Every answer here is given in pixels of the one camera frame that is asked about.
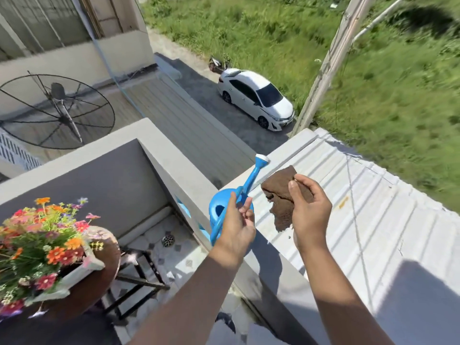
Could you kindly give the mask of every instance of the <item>hand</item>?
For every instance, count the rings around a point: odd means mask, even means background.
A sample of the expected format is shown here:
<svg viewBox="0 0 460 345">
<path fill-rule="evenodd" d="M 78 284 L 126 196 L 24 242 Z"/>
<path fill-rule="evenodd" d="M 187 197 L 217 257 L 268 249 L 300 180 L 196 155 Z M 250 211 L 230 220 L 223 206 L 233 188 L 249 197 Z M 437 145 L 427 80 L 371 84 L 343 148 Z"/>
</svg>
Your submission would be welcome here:
<svg viewBox="0 0 460 345">
<path fill-rule="evenodd" d="M 326 228 L 332 203 L 321 186 L 313 179 L 301 174 L 296 174 L 294 178 L 308 186 L 314 198 L 313 203 L 308 203 L 303 198 L 297 182 L 294 180 L 289 182 L 289 192 L 294 201 L 292 214 L 294 243 L 301 254 L 315 247 L 327 249 Z"/>
<path fill-rule="evenodd" d="M 236 259 L 239 264 L 256 236 L 254 212 L 250 209 L 252 200 L 248 197 L 244 205 L 237 206 L 236 194 L 231 193 L 222 233 L 215 244 L 215 247 Z"/>
</svg>

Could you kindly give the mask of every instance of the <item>tiled floor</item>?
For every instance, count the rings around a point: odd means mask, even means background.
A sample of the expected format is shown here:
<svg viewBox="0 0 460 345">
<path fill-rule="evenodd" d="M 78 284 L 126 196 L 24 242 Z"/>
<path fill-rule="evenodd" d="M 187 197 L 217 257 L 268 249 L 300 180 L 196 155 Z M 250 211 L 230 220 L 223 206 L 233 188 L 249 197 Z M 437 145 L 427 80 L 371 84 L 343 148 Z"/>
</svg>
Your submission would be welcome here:
<svg viewBox="0 0 460 345">
<path fill-rule="evenodd" d="M 168 234 L 174 236 L 175 242 L 169 247 L 164 247 L 161 240 Z M 159 305 L 168 301 L 187 282 L 207 255 L 207 251 L 202 248 L 192 236 L 189 227 L 176 217 L 175 214 L 171 214 L 160 221 L 157 225 L 153 226 L 143 235 L 128 244 L 128 246 L 149 251 L 163 281 L 168 284 L 171 289 L 168 291 L 160 291 L 154 298 L 149 299 L 143 304 L 137 312 L 128 318 L 128 325 L 126 327 L 115 327 L 122 344 L 126 344 L 134 336 L 149 313 L 154 312 Z M 157 282 L 146 259 L 143 257 L 140 258 L 139 264 L 148 280 L 153 283 Z M 125 268 L 123 273 L 136 277 L 138 276 L 132 265 Z M 133 287 L 133 284 L 115 281 L 111 286 L 111 291 L 115 298 L 119 298 Z M 122 313 L 127 311 L 151 290 L 152 289 L 148 287 L 141 288 L 141 290 L 137 291 L 121 304 L 120 311 Z M 233 287 L 230 288 L 221 310 L 231 315 L 238 336 L 243 342 L 246 342 L 249 325 L 251 323 L 258 323 L 258 319 L 241 299 L 241 295 L 238 291 Z"/>
</svg>

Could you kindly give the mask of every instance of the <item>concrete driveway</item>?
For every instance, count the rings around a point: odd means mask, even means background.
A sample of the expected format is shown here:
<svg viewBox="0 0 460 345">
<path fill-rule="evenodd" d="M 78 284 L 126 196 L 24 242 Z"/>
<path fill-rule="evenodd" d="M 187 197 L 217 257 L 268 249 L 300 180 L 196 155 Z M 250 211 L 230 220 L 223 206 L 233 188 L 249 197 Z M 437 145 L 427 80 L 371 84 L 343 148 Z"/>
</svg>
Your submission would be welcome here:
<svg viewBox="0 0 460 345">
<path fill-rule="evenodd" d="M 235 133 L 255 152 L 267 155 L 288 140 L 294 122 L 282 132 L 270 132 L 237 107 L 223 101 L 217 91 L 218 74 L 212 73 L 207 61 L 179 46 L 156 30 L 149 30 L 153 52 L 179 70 L 179 85 L 216 119 Z"/>
</svg>

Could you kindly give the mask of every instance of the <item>car wheel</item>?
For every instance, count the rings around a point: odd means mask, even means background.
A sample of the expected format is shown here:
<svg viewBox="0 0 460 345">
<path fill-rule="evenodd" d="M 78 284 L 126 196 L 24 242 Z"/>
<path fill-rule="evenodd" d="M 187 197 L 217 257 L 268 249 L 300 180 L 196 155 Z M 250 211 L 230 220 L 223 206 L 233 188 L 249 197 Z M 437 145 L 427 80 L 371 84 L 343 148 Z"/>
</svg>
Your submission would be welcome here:
<svg viewBox="0 0 460 345">
<path fill-rule="evenodd" d="M 231 104 L 230 94 L 228 94 L 227 92 L 224 91 L 222 93 L 222 98 L 225 100 L 226 103 Z"/>
<path fill-rule="evenodd" d="M 268 121 L 265 117 L 260 116 L 257 119 L 257 122 L 259 123 L 259 126 L 262 127 L 263 129 L 268 129 Z"/>
</svg>

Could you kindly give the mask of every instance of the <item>motorcycle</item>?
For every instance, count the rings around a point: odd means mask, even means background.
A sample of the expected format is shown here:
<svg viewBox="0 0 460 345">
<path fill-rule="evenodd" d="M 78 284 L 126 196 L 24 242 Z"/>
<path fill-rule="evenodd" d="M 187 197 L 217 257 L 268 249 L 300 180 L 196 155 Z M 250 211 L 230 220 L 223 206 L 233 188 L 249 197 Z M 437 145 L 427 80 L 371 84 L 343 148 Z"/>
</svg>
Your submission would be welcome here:
<svg viewBox="0 0 460 345">
<path fill-rule="evenodd" d="M 209 59 L 208 67 L 213 73 L 222 72 L 228 68 L 231 68 L 230 59 L 225 59 L 224 62 L 221 62 L 219 59 L 211 56 Z"/>
</svg>

